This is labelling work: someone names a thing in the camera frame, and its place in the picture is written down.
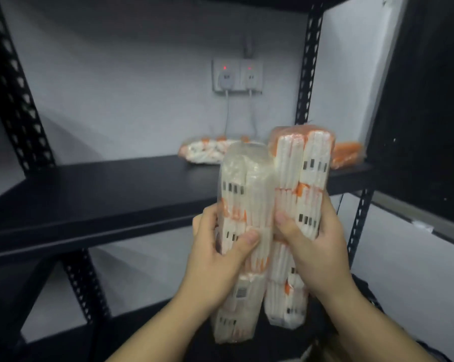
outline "finger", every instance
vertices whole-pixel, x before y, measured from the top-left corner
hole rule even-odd
[[[276,212],[275,219],[277,228],[281,231],[294,253],[299,252],[302,247],[311,245],[311,241],[303,235],[294,220],[284,212]]]
[[[213,231],[217,222],[217,203],[204,208],[195,238],[214,241]]]
[[[194,233],[194,236],[197,236],[197,232],[199,232],[201,218],[202,218],[202,214],[200,213],[199,215],[196,215],[194,217],[194,219],[192,220],[192,232]]]
[[[328,233],[339,226],[339,218],[336,210],[331,203],[331,198],[326,191],[323,192],[323,202],[321,203],[321,220],[319,222],[319,231]]]
[[[249,230],[239,236],[232,249],[224,257],[224,261],[228,264],[232,272],[238,273],[241,270],[245,259],[258,243],[259,233],[255,230]]]

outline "hand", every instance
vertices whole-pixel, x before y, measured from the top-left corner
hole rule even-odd
[[[343,226],[326,192],[321,206],[319,236],[311,241],[294,220],[277,212],[276,226],[289,243],[296,268],[310,293],[321,303],[343,297],[355,284],[351,277]]]
[[[245,259],[259,242],[257,231],[250,230],[239,236],[226,255],[221,255],[215,250],[216,221],[217,204],[193,219],[194,243],[176,296],[183,298],[186,312],[197,311],[205,319],[227,298]]]

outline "left hand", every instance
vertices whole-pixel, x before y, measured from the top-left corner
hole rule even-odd
[[[196,311],[204,319],[227,298],[245,259],[259,242],[258,232],[250,230],[239,236],[226,255],[221,255],[215,250],[216,221],[217,204],[193,219],[194,243],[175,296],[183,299],[186,312]]]

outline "barcode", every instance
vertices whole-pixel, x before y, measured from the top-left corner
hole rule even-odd
[[[247,288],[237,288],[237,293],[235,298],[246,298],[247,297]]]

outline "wall outlet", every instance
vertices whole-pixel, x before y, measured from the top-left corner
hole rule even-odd
[[[223,93],[225,90],[240,90],[240,60],[222,58],[212,60],[212,89]]]
[[[240,89],[262,92],[263,63],[261,60],[240,60]]]

